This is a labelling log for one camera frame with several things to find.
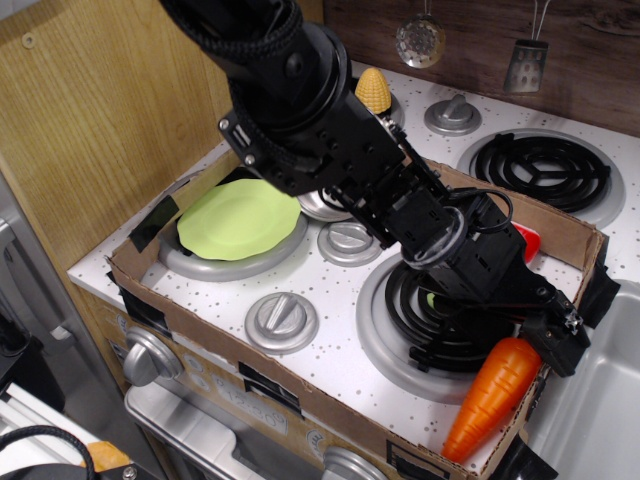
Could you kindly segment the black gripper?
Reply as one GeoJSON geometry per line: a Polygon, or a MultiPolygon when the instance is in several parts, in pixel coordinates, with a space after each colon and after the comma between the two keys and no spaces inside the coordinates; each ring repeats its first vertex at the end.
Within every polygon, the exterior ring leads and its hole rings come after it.
{"type": "Polygon", "coordinates": [[[435,295],[431,314],[447,335],[491,350],[517,335],[558,376],[575,374],[590,339],[576,307],[529,270],[526,242],[502,192],[422,192],[412,229],[412,268],[435,295]]]}

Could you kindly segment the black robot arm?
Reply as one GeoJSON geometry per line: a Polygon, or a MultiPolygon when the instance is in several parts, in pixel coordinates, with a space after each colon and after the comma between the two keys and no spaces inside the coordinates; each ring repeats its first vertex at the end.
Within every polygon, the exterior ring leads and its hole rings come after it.
{"type": "Polygon", "coordinates": [[[225,72],[222,133],[244,165],[291,196],[326,190],[383,247],[400,245],[407,282],[387,309],[420,369],[475,371],[518,328],[558,375],[575,372],[589,338],[574,305],[526,267],[510,198],[444,185],[352,92],[335,34],[293,1],[163,7],[225,72]]]}

